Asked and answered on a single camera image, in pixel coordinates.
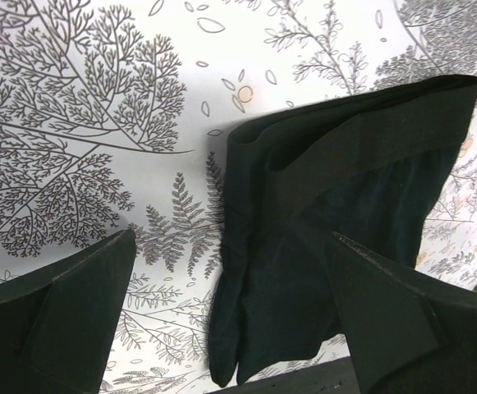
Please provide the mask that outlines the black underwear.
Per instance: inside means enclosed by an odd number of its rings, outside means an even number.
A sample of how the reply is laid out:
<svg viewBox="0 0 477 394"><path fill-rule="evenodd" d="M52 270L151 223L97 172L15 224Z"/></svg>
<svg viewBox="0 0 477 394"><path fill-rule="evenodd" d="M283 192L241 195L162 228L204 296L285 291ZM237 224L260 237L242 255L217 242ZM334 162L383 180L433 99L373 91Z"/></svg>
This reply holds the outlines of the black underwear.
<svg viewBox="0 0 477 394"><path fill-rule="evenodd" d="M476 99L477 76L435 76L274 112L229 134L208 333L214 383L311 359L342 332L326 273L333 232L415 266Z"/></svg>

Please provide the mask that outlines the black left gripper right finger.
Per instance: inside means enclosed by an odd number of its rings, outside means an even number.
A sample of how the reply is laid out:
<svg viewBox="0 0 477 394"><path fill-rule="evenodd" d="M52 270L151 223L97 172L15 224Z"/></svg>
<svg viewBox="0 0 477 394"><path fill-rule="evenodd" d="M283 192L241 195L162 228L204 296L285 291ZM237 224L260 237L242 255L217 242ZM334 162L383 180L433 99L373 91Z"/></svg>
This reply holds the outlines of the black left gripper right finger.
<svg viewBox="0 0 477 394"><path fill-rule="evenodd" d="M335 233L328 278L362 393L477 393L477 293Z"/></svg>

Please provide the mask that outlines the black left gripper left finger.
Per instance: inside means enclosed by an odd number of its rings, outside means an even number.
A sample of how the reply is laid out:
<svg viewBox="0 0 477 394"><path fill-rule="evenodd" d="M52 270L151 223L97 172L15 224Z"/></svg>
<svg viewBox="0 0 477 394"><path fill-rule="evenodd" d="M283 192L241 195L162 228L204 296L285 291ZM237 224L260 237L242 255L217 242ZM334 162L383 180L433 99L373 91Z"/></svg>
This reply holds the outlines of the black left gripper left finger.
<svg viewBox="0 0 477 394"><path fill-rule="evenodd" d="M0 284L0 393L97 393L135 262L119 231Z"/></svg>

